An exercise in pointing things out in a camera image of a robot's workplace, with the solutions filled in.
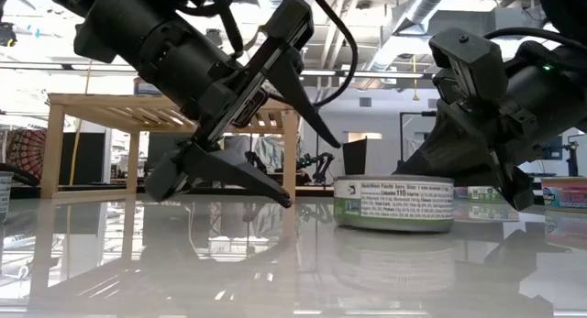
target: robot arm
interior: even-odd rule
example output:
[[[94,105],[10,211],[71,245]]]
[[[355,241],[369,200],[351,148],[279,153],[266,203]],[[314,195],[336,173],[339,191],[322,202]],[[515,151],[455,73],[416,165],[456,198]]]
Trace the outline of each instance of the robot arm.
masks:
[[[334,156],[330,153],[322,153],[318,157],[316,172],[314,173],[314,181],[319,184],[327,182],[327,171],[330,168],[330,163],[334,161]]]
[[[0,0],[0,47],[14,47],[17,43],[17,35],[13,30],[13,24],[2,21],[6,1]]]
[[[573,5],[587,0],[541,2],[561,35],[508,28],[479,38],[451,29],[430,40],[442,68],[434,79],[441,98],[437,123],[396,173],[450,177],[458,186],[493,185],[517,210],[533,204],[531,181],[517,166],[538,158],[542,143],[587,121],[587,23],[572,16],[581,15]],[[490,41],[502,35],[540,36],[562,45],[549,51],[528,41],[503,63],[499,46]]]
[[[255,168],[260,170],[262,173],[267,173],[267,166],[265,166],[263,161],[261,161],[257,153],[253,151],[247,151],[245,152],[245,159],[247,159],[248,163],[255,166]]]
[[[289,194],[275,181],[237,152],[221,150],[216,144],[228,126],[247,126],[267,102],[269,95],[261,89],[266,80],[283,94],[280,100],[290,104],[319,136],[340,147],[299,80],[304,66],[300,49],[314,33],[311,8],[304,0],[282,1],[263,27],[264,43],[244,66],[237,62],[243,44],[228,8],[233,0],[212,0],[211,5],[205,5],[207,0],[53,1],[85,18],[76,27],[73,42],[78,55],[106,63],[119,55],[199,125],[191,138],[169,152],[147,178],[146,191],[153,199],[162,201],[186,183],[206,180],[240,185],[285,207],[291,205]],[[195,7],[188,7],[188,1]],[[327,3],[316,2],[353,48],[350,83],[357,63],[356,42]],[[220,15],[234,53],[227,55],[176,10],[192,16]],[[345,88],[341,86],[338,95]]]

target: ceiling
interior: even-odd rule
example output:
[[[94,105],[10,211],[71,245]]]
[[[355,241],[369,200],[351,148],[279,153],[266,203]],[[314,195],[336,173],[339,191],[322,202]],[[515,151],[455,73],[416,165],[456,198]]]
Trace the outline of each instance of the ceiling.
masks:
[[[255,4],[234,4],[231,9],[245,42],[255,35],[258,25],[263,24],[281,0],[254,0]],[[305,67],[307,69],[340,69],[350,64],[350,50],[346,41],[319,9],[313,0],[306,0],[313,8],[315,34],[306,45]],[[387,71],[435,72],[427,40],[439,30],[457,26],[470,30],[491,30],[499,20],[495,10],[507,7],[516,16],[528,18],[526,8],[532,0],[445,0],[439,11],[430,20],[427,33],[417,36],[389,37],[385,29],[393,22],[394,9],[408,0],[327,0],[340,14],[359,45],[361,68],[369,68],[375,59],[387,60],[383,64]],[[220,20],[215,18],[185,18],[198,30],[221,29],[225,41],[223,49],[230,46],[222,30]],[[74,25],[83,20],[50,0],[8,0],[4,21],[17,25],[18,44],[13,48],[0,48],[0,60],[87,63],[88,60],[73,53]],[[256,47],[249,51],[254,53]],[[115,64],[126,64],[116,59]],[[316,78],[306,85],[316,86]],[[361,90],[371,88],[430,88],[430,81],[397,80],[383,82],[376,79],[357,79],[354,84]]]

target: wooden table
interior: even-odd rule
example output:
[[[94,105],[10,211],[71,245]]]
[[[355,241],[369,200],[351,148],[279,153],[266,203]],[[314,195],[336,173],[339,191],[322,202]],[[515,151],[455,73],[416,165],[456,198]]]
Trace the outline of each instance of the wooden table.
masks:
[[[169,98],[162,95],[111,95],[51,93],[47,141],[41,180],[41,197],[46,199],[120,195],[137,192],[139,132],[193,133],[196,123],[179,112]],[[118,129],[130,134],[127,188],[124,190],[59,191],[61,145],[65,115]],[[295,201],[295,162],[298,115],[287,104],[270,100],[243,129],[229,128],[230,133],[280,134],[285,142],[283,188]]]

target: white container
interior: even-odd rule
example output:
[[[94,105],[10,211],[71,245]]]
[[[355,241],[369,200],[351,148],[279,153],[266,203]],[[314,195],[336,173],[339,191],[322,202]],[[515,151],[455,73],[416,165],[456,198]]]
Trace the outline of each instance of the white container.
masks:
[[[12,175],[12,172],[0,171],[0,223],[3,223],[8,215]]]

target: tin can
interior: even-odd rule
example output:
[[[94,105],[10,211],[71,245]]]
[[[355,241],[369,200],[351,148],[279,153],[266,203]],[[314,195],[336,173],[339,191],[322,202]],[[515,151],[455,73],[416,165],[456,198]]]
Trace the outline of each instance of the tin can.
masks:
[[[448,232],[453,180],[409,175],[335,179],[335,221],[360,228]]]
[[[469,201],[476,203],[505,203],[505,199],[493,186],[470,186]]]
[[[455,199],[469,199],[469,189],[466,186],[456,187],[454,193]]]

